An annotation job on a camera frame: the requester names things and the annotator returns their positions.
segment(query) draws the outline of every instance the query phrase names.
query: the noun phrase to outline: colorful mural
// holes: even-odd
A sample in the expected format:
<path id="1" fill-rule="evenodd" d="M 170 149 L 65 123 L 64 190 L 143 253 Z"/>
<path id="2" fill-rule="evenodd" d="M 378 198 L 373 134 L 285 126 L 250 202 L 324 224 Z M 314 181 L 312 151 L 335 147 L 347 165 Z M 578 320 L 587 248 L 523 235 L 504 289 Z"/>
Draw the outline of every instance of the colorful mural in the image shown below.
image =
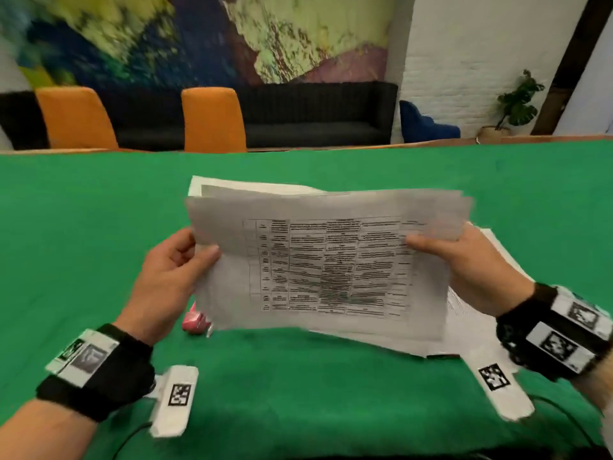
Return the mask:
<path id="1" fill-rule="evenodd" d="M 0 0 L 33 86 L 382 80 L 394 0 Z"/>

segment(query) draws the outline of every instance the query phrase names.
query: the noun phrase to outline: cable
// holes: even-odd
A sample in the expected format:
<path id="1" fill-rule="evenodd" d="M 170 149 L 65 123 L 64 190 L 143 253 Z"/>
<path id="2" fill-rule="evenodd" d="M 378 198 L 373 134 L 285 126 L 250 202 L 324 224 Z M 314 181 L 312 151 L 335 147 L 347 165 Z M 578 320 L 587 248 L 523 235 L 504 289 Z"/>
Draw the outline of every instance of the cable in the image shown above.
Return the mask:
<path id="1" fill-rule="evenodd" d="M 119 446 L 119 449 L 115 451 L 115 454 L 113 454 L 113 457 L 111 458 L 111 460 L 117 460 L 117 456 L 119 455 L 119 452 L 121 452 L 121 449 L 126 447 L 127 442 L 130 439 L 132 439 L 136 433 L 138 433 L 139 431 L 142 431 L 143 429 L 147 429 L 148 427 L 151 427 L 152 424 L 153 424 L 152 422 L 147 421 L 146 423 L 143 423 L 142 425 L 138 426 L 138 428 L 136 428 L 132 433 L 130 433 L 130 435 L 126 438 L 126 440 L 121 443 L 121 445 Z"/>
<path id="2" fill-rule="evenodd" d="M 566 415 L 566 417 L 569 419 L 569 421 L 575 425 L 577 427 L 577 429 L 581 432 L 581 434 L 583 434 L 583 437 L 586 438 L 587 443 L 590 445 L 590 448 L 597 448 L 598 446 L 596 445 L 596 443 L 592 440 L 592 438 L 590 437 L 589 434 L 587 434 L 586 430 L 583 429 L 583 426 L 581 426 L 579 424 L 579 422 L 575 419 L 575 417 L 573 417 L 570 413 L 568 413 L 566 410 L 564 410 L 561 406 L 559 406 L 557 403 L 550 401 L 549 399 L 546 399 L 545 397 L 541 397 L 540 395 L 532 395 L 532 394 L 528 394 L 528 397 L 530 398 L 531 401 L 541 401 L 541 402 L 545 402 L 549 405 L 551 405 L 552 407 L 560 410 L 562 413 L 564 413 Z"/>

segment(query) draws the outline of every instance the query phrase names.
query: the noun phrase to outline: document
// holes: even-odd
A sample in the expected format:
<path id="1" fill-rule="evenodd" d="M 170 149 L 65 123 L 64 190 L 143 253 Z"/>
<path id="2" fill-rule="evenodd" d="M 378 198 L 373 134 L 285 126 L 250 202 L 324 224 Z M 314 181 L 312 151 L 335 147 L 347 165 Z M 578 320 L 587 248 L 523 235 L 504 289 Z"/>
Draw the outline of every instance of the document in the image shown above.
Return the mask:
<path id="1" fill-rule="evenodd" d="M 456 191 L 268 186 L 194 177 L 190 187 L 197 243 L 216 242 L 224 252 L 196 290 L 218 329 L 300 326 L 442 340 L 447 266 L 408 249 L 404 238 L 456 239 L 469 199 Z"/>

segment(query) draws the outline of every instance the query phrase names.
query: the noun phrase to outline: green tablecloth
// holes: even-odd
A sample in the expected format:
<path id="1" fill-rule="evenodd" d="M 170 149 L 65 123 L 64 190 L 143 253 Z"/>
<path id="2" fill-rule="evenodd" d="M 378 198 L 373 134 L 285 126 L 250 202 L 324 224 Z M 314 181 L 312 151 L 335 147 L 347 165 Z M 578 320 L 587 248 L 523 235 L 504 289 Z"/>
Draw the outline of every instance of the green tablecloth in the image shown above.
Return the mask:
<path id="1" fill-rule="evenodd" d="M 122 308 L 147 249 L 186 225 L 192 174 L 326 191 L 461 189 L 538 280 L 611 309 L 613 143 L 292 151 L 77 154 L 0 159 L 0 421 L 32 396 L 44 365 L 85 327 Z M 502 421 L 461 361 L 424 361 L 296 329 L 179 326 L 155 351 L 158 371 L 196 365 L 187 432 L 140 433 L 125 458 L 276 459 L 459 453 L 498 445 L 585 445 L 563 414 L 538 404 Z M 570 410 L 596 440 L 597 412 L 569 384 L 519 380 Z M 151 401 L 103 424 L 90 459 L 108 459 Z"/>

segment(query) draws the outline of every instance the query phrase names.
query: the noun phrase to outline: pink object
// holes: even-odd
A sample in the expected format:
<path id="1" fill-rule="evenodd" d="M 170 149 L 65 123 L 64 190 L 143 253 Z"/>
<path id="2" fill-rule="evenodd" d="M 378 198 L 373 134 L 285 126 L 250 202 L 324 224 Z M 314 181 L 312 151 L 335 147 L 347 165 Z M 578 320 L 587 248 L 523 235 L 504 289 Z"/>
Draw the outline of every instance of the pink object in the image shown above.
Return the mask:
<path id="1" fill-rule="evenodd" d="M 209 337 L 211 332 L 213 332 L 213 324 L 210 321 L 207 321 L 207 317 L 204 316 L 203 312 L 196 310 L 195 303 L 192 304 L 189 311 L 185 313 L 181 328 L 189 334 L 206 334 L 207 337 Z"/>

